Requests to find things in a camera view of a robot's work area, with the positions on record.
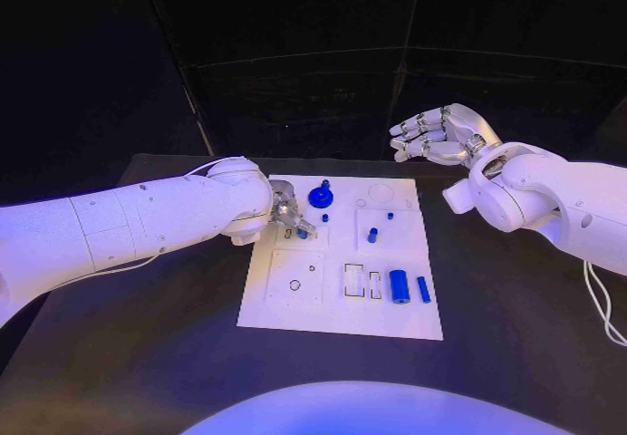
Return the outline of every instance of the robotic hand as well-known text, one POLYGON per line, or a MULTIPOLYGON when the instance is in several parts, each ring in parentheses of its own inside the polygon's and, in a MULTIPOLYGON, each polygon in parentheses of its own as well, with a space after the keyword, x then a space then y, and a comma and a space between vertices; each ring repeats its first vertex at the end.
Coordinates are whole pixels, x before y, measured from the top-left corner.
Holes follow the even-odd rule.
POLYGON ((535 230, 568 254, 627 275, 627 169, 503 144, 461 104, 420 113, 389 132, 397 161, 424 156, 470 169, 443 192, 454 213, 477 208, 502 231, 535 230))
POLYGON ((216 160, 183 177, 0 208, 0 327, 49 290, 143 266, 218 234, 234 245, 252 243, 268 222, 316 232, 294 187, 268 181, 244 157, 216 160), (206 177, 193 175, 209 166, 206 177), (108 270, 144 258, 141 265, 108 270))

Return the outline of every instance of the circular hole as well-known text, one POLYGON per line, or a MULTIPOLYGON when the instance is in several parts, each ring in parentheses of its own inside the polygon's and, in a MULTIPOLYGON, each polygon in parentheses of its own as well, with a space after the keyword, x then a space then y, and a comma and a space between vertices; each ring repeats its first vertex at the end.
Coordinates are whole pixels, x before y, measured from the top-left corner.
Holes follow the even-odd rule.
POLYGON ((587 228, 591 223, 593 223, 593 215, 585 215, 584 219, 581 220, 581 227, 587 228))

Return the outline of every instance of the blue object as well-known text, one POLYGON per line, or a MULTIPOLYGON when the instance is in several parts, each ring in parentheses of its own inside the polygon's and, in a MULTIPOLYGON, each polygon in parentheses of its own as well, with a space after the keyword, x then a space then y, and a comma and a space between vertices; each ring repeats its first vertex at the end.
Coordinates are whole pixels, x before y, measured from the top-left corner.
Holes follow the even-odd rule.
POLYGON ((418 288, 421 290, 423 302, 428 304, 431 302, 431 297, 428 296, 427 281, 424 276, 418 276, 418 288))
POLYGON ((329 180, 323 180, 323 185, 314 188, 309 196, 310 204, 316 208, 327 208, 333 202, 333 192, 330 191, 329 180))
POLYGON ((375 243, 376 242, 376 235, 379 234, 379 231, 376 230, 376 228, 371 228, 369 229, 369 242, 375 243))
POLYGON ((404 270, 394 270, 389 273, 389 285, 392 286, 392 300, 395 304, 410 302, 408 274, 404 270))

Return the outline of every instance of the rectangular slot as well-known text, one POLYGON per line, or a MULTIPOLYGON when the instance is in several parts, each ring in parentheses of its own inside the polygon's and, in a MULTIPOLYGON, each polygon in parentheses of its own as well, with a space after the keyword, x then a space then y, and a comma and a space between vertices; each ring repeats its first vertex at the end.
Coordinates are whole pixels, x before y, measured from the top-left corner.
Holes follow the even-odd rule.
POLYGON ((382 298, 382 277, 379 275, 379 272, 369 273, 369 298, 382 298))
POLYGON ((366 297, 363 265, 343 265, 343 295, 366 297))

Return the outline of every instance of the white cable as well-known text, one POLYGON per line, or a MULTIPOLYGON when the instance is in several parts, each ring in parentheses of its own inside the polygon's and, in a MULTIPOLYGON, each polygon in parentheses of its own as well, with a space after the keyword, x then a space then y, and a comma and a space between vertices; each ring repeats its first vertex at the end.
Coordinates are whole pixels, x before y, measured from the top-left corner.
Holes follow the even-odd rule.
POLYGON ((205 163, 203 165, 201 165, 196 169, 193 169, 183 177, 186 177, 188 175, 192 175, 193 173, 196 173, 201 169, 209 168, 211 166, 214 166, 216 163, 219 163, 221 161, 228 161, 228 160, 239 160, 239 159, 245 159, 245 156, 239 156, 239 157, 225 157, 224 159, 218 159, 218 160, 212 160, 209 163, 205 163))
POLYGON ((604 319, 604 327, 606 327, 607 337, 610 338, 610 340, 616 344, 620 344, 620 346, 626 346, 627 347, 627 339, 623 337, 623 334, 619 332, 617 328, 614 327, 614 325, 610 322, 610 317, 611 317, 611 299, 610 299, 610 293, 607 292, 607 289, 606 289, 604 283, 601 282, 601 279, 598 279, 598 276, 594 273, 593 264, 588 261, 584 261, 584 279, 585 279, 585 286, 588 287, 588 291, 591 292, 591 297, 593 297, 594 305, 597 306, 598 315, 601 315, 601 318, 604 319), (594 294, 594 291, 593 291, 591 279, 588 277, 588 271, 590 271, 590 273, 593 275, 594 281, 597 282, 597 284, 598 284, 598 286, 601 288, 601 291, 604 292, 604 296, 606 296, 606 313, 604 313, 604 310, 601 308, 601 304, 598 303, 597 295, 594 294))
POLYGON ((104 272, 97 272, 95 274, 88 274, 88 275, 80 276, 78 278, 71 279, 69 281, 65 281, 59 285, 54 286, 49 290, 55 290, 55 288, 64 287, 65 285, 72 284, 77 281, 81 281, 81 279, 92 278, 94 276, 100 276, 100 275, 116 274, 117 272, 126 272, 127 270, 131 270, 131 269, 136 269, 137 267, 146 266, 159 256, 160 256, 160 254, 156 254, 144 263, 141 263, 136 266, 123 267, 121 269, 114 269, 114 270, 105 270, 104 272))

